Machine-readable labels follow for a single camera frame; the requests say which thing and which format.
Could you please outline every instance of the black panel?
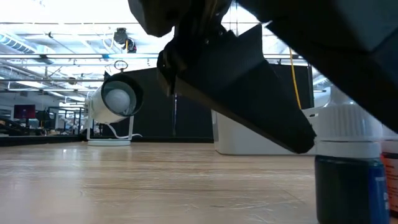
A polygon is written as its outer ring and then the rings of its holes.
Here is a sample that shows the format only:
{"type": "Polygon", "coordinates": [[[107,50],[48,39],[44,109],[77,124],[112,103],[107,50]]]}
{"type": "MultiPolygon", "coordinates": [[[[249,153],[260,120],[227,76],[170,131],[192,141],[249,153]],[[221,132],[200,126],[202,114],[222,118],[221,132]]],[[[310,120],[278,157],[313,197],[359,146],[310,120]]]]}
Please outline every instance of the black panel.
{"type": "Polygon", "coordinates": [[[172,137],[172,98],[160,88],[156,68],[134,71],[133,75],[144,90],[144,104],[134,115],[133,132],[144,137],[172,137]]]}
{"type": "Polygon", "coordinates": [[[211,110],[184,96],[177,97],[176,137],[213,139],[211,110]]]}
{"type": "MultiPolygon", "coordinates": [[[[271,64],[271,67],[282,80],[282,84],[284,85],[286,94],[291,97],[292,100],[297,101],[296,93],[294,90],[291,65],[271,64]]],[[[300,98],[300,104],[302,109],[313,107],[313,91],[309,82],[308,68],[306,66],[295,66],[294,72],[298,96],[300,98]]]]}

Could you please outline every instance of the white light stand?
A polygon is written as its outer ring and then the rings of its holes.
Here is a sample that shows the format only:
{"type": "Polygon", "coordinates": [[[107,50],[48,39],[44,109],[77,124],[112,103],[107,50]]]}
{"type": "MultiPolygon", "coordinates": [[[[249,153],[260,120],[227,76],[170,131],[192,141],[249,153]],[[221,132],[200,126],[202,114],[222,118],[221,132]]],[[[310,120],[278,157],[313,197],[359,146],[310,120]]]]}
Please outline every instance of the white light stand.
{"type": "Polygon", "coordinates": [[[132,139],[132,126],[134,124],[134,116],[130,117],[129,135],[126,139],[92,139],[90,138],[90,129],[93,127],[94,119],[91,117],[91,103],[88,107],[88,127],[87,127],[87,145],[89,146],[130,146],[132,139]]]}

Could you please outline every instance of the yellow cable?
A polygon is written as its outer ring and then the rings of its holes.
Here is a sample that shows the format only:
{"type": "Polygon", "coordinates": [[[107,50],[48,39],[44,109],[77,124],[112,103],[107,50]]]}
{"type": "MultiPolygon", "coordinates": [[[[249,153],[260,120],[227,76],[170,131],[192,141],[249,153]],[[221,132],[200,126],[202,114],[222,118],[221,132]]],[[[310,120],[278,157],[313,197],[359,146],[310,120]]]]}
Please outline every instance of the yellow cable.
{"type": "Polygon", "coordinates": [[[293,53],[292,53],[292,49],[291,48],[289,48],[289,52],[290,52],[290,64],[292,66],[292,78],[293,78],[294,91],[296,92],[296,99],[297,99],[298,107],[301,110],[299,90],[297,89],[296,74],[294,73],[294,65],[293,65],[293,53]]]}

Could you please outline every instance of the white cable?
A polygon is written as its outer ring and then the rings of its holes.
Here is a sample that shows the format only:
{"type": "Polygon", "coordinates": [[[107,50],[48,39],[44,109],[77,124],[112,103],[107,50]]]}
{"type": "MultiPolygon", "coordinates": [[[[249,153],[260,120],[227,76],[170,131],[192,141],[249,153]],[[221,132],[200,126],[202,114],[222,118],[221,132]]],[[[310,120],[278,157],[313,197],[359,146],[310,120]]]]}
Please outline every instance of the white cable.
{"type": "MultiPolygon", "coordinates": [[[[118,139],[126,139],[126,138],[129,137],[129,136],[118,136],[118,135],[116,134],[116,130],[115,130],[110,124],[106,124],[106,125],[108,125],[108,127],[112,130],[113,134],[114,134],[118,139]]],[[[140,134],[133,134],[132,137],[133,137],[133,136],[140,136],[140,137],[142,137],[142,135],[140,135],[140,134]]]]}
{"type": "Polygon", "coordinates": [[[106,40],[106,34],[104,33],[104,38],[102,39],[102,43],[103,43],[104,47],[106,47],[107,49],[112,49],[113,43],[114,43],[114,32],[113,32],[113,35],[112,35],[112,39],[110,39],[111,40],[111,46],[108,46],[106,44],[105,40],[106,40]]]}

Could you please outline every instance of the orange label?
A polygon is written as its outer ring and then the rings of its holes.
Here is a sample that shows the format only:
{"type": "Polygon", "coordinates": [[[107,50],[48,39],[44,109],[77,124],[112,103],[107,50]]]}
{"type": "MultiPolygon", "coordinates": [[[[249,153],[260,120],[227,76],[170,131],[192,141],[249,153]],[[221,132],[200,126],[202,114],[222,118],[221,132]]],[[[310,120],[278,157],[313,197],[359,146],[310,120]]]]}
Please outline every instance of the orange label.
{"type": "Polygon", "coordinates": [[[398,212],[398,159],[383,158],[390,209],[398,212]]]}

